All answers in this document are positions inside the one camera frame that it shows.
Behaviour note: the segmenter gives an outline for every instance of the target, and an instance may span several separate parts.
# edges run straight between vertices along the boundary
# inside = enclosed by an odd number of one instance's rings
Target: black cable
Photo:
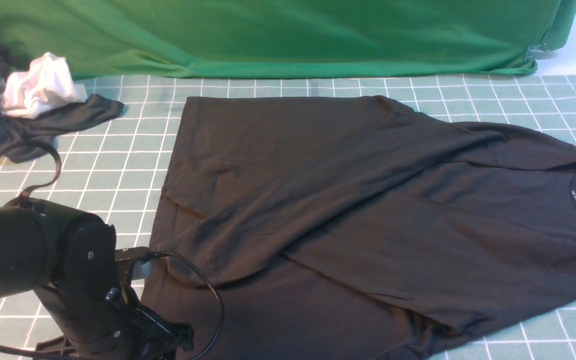
[[[73,357],[68,355],[56,355],[53,353],[41,353],[37,351],[22,350],[9,346],[0,345],[0,353],[12,356],[24,356],[26,358],[44,359],[44,360],[91,360],[84,357]]]
[[[217,301],[219,303],[219,323],[217,324],[217,330],[215,330],[214,335],[212,335],[212,339],[210,340],[208,345],[206,345],[206,347],[201,351],[201,353],[189,359],[189,360],[199,360],[203,358],[206,354],[208,354],[208,352],[215,346],[215,343],[219,339],[219,335],[221,335],[222,333],[222,328],[224,328],[224,321],[226,319],[226,306],[224,306],[224,299],[222,299],[222,296],[219,294],[219,292],[217,292],[217,289],[215,289],[213,283],[210,280],[208,280],[208,277],[204,275],[204,273],[195,264],[190,262],[190,260],[186,259],[182,255],[168,251],[157,251],[153,252],[150,258],[158,259],[158,258],[166,258],[168,256],[177,259],[180,262],[183,262],[184,264],[186,264],[186,266],[192,269],[192,271],[194,271],[194,273],[197,274],[197,276],[199,276],[199,278],[201,278],[201,280],[206,284],[208,289],[210,289],[210,291],[215,296],[215,298],[217,298]],[[176,346],[167,347],[162,351],[154,354],[153,356],[148,357],[146,360],[156,360],[162,357],[162,355],[170,351],[176,350],[176,348],[177,348]],[[12,356],[24,356],[26,358],[35,358],[44,360],[91,360],[89,358],[84,357],[73,357],[68,355],[55,355],[51,353],[41,353],[38,351],[21,350],[18,348],[13,348],[4,345],[0,345],[0,353]]]
[[[206,354],[208,354],[208,351],[210,351],[215,346],[217,339],[219,339],[219,335],[221,335],[222,333],[222,328],[224,328],[224,321],[226,320],[226,306],[224,306],[224,299],[222,299],[222,296],[219,294],[219,292],[217,292],[217,289],[215,289],[215,285],[213,285],[213,283],[208,279],[208,276],[204,275],[204,273],[197,267],[197,265],[193,264],[190,260],[186,259],[182,255],[179,255],[178,253],[169,251],[155,251],[151,253],[151,257],[153,259],[166,258],[168,256],[177,259],[180,262],[183,262],[195,274],[197,274],[197,276],[201,278],[203,283],[206,284],[206,287],[210,289],[215,298],[217,298],[217,302],[219,303],[219,323],[217,324],[217,330],[215,330],[214,335],[212,335],[212,339],[210,340],[210,342],[208,342],[208,345],[206,345],[206,347],[198,355],[188,359],[188,360],[199,360],[203,358]],[[174,349],[173,348],[164,349],[159,353],[155,354],[155,356],[151,357],[151,359],[156,359],[171,350]]]

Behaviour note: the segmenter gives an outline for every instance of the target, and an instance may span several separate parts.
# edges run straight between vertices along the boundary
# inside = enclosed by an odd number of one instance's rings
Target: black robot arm
[[[57,151],[47,148],[57,162]],[[115,228],[97,215],[30,198],[29,187],[0,207],[0,298],[34,291],[62,337],[36,351],[0,346],[0,352],[35,359],[173,360],[178,348],[193,350],[193,329],[172,323],[142,305],[131,282],[149,274],[151,261],[173,256],[185,262],[215,294],[221,321],[224,303],[208,278],[187,259],[148,248],[115,250]]]

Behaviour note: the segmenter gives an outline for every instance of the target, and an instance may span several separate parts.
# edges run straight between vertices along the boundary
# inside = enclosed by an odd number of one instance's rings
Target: white fabric
[[[82,84],[74,84],[65,57],[46,52],[32,60],[27,72],[8,76],[2,112],[11,117],[36,119],[39,114],[88,98]]]

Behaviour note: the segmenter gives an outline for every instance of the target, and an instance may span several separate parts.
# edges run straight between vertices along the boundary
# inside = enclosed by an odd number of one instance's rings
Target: green backdrop
[[[576,0],[0,0],[0,44],[73,76],[342,78],[528,74]]]

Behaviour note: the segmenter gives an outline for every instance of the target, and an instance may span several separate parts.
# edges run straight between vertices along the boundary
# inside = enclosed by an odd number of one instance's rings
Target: t-shirt
[[[191,97],[151,248],[223,296],[206,360],[422,360],[576,300],[576,146],[384,96]],[[217,326],[174,260],[142,301],[197,351]]]

